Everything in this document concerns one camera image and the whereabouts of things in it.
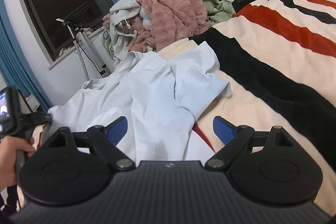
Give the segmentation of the person left hand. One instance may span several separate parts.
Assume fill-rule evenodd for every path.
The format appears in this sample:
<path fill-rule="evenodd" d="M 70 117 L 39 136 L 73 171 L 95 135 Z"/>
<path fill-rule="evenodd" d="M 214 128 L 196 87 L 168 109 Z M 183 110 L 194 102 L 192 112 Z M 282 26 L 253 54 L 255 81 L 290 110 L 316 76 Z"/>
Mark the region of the person left hand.
<path fill-rule="evenodd" d="M 14 136 L 6 136 L 1 140 L 0 155 L 0 174 L 1 174 L 1 192 L 17 183 L 17 175 L 15 171 L 15 162 L 17 151 L 24 151 L 28 157 L 31 157 L 36 149 L 33 146 L 34 138 L 29 137 L 28 140 L 17 138 Z"/>

